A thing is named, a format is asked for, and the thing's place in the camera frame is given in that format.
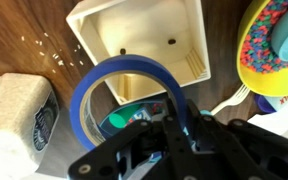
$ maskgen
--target green object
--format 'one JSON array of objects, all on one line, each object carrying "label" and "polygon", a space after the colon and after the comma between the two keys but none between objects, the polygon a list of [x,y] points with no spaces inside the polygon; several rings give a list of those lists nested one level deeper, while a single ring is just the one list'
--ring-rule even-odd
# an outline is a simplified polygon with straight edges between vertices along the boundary
[{"label": "green object", "polygon": [[124,128],[128,120],[139,108],[140,104],[127,106],[109,115],[108,119],[116,128]]}]

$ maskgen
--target wooden table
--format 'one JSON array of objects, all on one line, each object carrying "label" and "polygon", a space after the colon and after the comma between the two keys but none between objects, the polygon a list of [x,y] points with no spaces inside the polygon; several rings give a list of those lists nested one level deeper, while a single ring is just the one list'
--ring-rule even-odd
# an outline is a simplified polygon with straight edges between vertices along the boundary
[{"label": "wooden table", "polygon": [[[212,78],[183,88],[199,109],[211,110],[241,84],[235,68],[237,30],[250,2],[202,0]],[[93,67],[86,53],[77,48],[78,41],[65,21],[77,3],[78,0],[0,0],[0,75],[15,72],[45,76],[59,98],[61,117],[38,172],[60,177],[65,177],[68,166],[86,153],[71,130],[67,110],[74,88]],[[117,105],[105,84],[94,93],[97,113],[103,114]],[[246,120],[256,112],[250,94],[242,104],[227,107],[216,117],[226,123],[233,118]]]}]

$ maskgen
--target blue painter's tape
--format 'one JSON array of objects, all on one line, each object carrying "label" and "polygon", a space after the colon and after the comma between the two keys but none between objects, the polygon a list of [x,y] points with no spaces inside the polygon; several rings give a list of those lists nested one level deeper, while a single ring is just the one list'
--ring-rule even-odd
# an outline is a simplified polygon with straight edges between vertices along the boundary
[{"label": "blue painter's tape", "polygon": [[138,55],[122,55],[109,58],[95,66],[76,87],[70,106],[70,119],[73,131],[79,141],[89,150],[105,139],[91,114],[85,113],[86,102],[99,81],[112,73],[134,73],[152,78],[168,92],[176,108],[181,128],[186,125],[186,100],[179,84],[171,73],[158,62]]}]

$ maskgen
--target white plastic fork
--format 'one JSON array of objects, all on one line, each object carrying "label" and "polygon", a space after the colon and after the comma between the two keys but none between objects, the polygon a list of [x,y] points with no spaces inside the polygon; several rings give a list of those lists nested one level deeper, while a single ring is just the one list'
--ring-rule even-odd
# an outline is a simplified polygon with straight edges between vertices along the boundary
[{"label": "white plastic fork", "polygon": [[247,97],[249,92],[250,89],[246,87],[244,84],[242,84],[242,86],[233,94],[233,96],[221,102],[211,111],[212,115],[215,115],[226,106],[236,106],[240,104]]}]

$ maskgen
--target yellow plate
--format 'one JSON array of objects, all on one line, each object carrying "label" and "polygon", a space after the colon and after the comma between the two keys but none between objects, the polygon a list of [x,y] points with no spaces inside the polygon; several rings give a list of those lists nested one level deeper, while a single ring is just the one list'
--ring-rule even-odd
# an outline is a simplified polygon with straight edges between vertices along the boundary
[{"label": "yellow plate", "polygon": [[288,95],[288,68],[279,72],[262,74],[253,72],[240,63],[244,39],[253,22],[270,0],[253,0],[246,10],[238,32],[237,71],[242,82],[253,92],[266,96]]}]

